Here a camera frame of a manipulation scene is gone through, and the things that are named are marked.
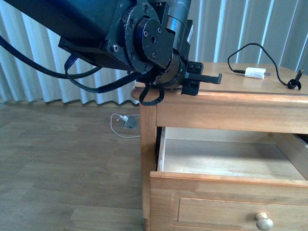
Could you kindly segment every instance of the white curtain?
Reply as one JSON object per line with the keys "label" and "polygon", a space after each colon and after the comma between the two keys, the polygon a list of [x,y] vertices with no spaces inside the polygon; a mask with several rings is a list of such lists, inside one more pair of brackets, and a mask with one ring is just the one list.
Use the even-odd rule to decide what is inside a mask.
{"label": "white curtain", "polygon": [[[189,18],[194,20],[190,60],[226,62],[227,57],[249,42],[262,44],[277,64],[308,71],[308,0],[192,0]],[[69,54],[58,48],[59,36],[0,0],[0,34],[21,53],[42,66],[64,73]],[[234,62],[270,63],[259,48],[247,48]],[[77,61],[72,73],[93,68]],[[79,80],[99,87],[126,75],[103,69]],[[0,47],[0,97],[3,101],[61,99],[64,103],[95,100],[122,103],[131,100],[134,83],[105,94],[79,89],[69,80],[49,77],[14,58]]]}

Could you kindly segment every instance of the drawer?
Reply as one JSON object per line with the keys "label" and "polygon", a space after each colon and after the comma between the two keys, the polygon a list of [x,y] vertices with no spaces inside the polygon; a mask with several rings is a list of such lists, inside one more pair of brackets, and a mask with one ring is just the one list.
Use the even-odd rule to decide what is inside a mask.
{"label": "drawer", "polygon": [[296,135],[165,128],[151,231],[257,231],[257,214],[273,231],[307,231],[307,179],[308,146]]}

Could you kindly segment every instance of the laminate floor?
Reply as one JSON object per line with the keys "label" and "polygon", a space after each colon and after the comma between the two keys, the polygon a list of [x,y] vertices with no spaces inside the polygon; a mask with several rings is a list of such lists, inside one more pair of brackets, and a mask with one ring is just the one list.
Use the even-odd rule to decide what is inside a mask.
{"label": "laminate floor", "polygon": [[0,231],[143,230],[140,139],[112,113],[139,109],[0,107]]}

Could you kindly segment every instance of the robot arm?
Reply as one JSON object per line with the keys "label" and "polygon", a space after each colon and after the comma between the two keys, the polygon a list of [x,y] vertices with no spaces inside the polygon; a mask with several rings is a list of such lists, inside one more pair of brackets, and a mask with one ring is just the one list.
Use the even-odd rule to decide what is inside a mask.
{"label": "robot arm", "polygon": [[5,1],[60,35],[59,47],[74,56],[134,72],[114,86],[137,80],[162,93],[183,85],[196,95],[200,81],[220,83],[221,75],[202,76],[203,65],[188,60],[191,0]]}

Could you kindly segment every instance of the black charger cable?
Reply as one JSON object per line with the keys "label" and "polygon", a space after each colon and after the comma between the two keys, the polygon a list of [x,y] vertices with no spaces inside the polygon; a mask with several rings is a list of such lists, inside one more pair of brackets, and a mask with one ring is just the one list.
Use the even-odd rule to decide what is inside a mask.
{"label": "black charger cable", "polygon": [[277,64],[275,63],[275,61],[273,60],[273,58],[269,55],[269,53],[265,50],[265,48],[261,45],[261,44],[258,44],[258,43],[248,43],[246,44],[245,46],[243,46],[242,48],[240,48],[239,50],[237,50],[236,52],[234,52],[232,55],[230,55],[228,57],[228,65],[229,65],[229,68],[231,71],[233,71],[234,73],[239,73],[239,74],[245,74],[245,70],[233,70],[231,65],[230,65],[230,58],[234,55],[236,55],[238,52],[240,52],[241,50],[243,50],[244,48],[248,47],[248,46],[251,46],[251,45],[255,45],[255,46],[258,46],[260,47],[264,53],[269,57],[269,59],[273,62],[275,68],[276,68],[276,73],[277,73],[277,77],[278,77],[278,80],[284,84],[285,86],[287,86],[287,84],[285,82],[283,82],[283,80],[280,78],[279,76],[279,71],[278,71],[278,66]]}
{"label": "black charger cable", "polygon": [[301,78],[302,74],[303,74],[303,70],[300,70],[295,79],[291,79],[289,81],[288,84],[286,84],[279,76],[279,71],[278,71],[278,66],[277,64],[275,63],[275,61],[273,60],[273,58],[269,55],[269,53],[265,50],[265,48],[261,45],[261,44],[258,44],[258,43],[248,43],[246,44],[245,46],[243,46],[242,48],[240,48],[239,50],[237,50],[236,52],[234,52],[232,55],[230,55],[228,57],[228,65],[229,65],[229,68],[231,71],[233,71],[234,73],[239,73],[239,74],[245,74],[245,70],[233,70],[232,67],[231,67],[231,64],[230,64],[230,58],[233,57],[234,55],[236,55],[238,52],[240,52],[241,50],[243,50],[244,48],[248,47],[248,46],[251,46],[251,45],[254,45],[254,46],[258,46],[260,47],[264,53],[269,57],[269,59],[273,62],[274,66],[275,66],[275,69],[276,69],[276,73],[277,73],[277,78],[278,80],[284,84],[285,86],[287,86],[289,89],[294,89],[295,87],[298,87],[299,90],[301,90],[301,83],[299,82],[299,79]]}

